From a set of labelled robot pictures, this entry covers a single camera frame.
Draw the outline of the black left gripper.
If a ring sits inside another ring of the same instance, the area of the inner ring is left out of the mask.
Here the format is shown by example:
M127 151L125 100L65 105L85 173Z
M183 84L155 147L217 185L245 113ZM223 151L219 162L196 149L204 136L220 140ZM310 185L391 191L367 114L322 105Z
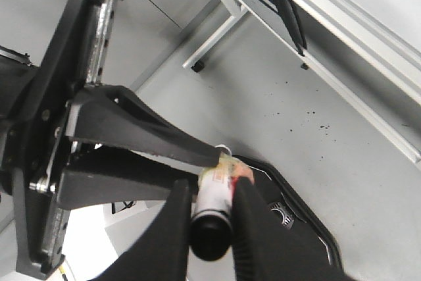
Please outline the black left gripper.
M178 180L197 195L197 175L129 150L218 164L219 149L163 119L133 91L98 86L116 1L67 0L39 66L1 52L1 193L12 197L15 268L27 276L47 278L64 261L64 210L165 200ZM63 168L67 137L121 149L94 149ZM56 197L51 186L60 175Z

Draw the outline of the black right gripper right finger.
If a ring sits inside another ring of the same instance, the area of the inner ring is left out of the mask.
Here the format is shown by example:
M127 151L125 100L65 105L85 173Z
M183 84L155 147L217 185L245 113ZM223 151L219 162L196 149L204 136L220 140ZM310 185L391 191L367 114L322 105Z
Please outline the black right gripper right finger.
M281 226L248 178L235 183L232 252L236 280L351 280Z

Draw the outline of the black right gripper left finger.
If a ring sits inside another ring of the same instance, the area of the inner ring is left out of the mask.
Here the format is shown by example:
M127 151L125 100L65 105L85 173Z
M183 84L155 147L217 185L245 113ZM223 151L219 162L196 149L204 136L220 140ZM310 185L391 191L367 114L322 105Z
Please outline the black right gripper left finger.
M95 280L185 280L191 191L175 182L164 207L148 229Z

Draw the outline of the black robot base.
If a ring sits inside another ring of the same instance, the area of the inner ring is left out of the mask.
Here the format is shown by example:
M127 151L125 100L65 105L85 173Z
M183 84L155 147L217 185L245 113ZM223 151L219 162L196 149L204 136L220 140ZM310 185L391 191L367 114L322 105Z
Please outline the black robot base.
M331 266L343 270L339 246L326 226L314 214L281 172L270 163L236 155L252 170L255 187L282 226L296 233L300 240L325 259Z

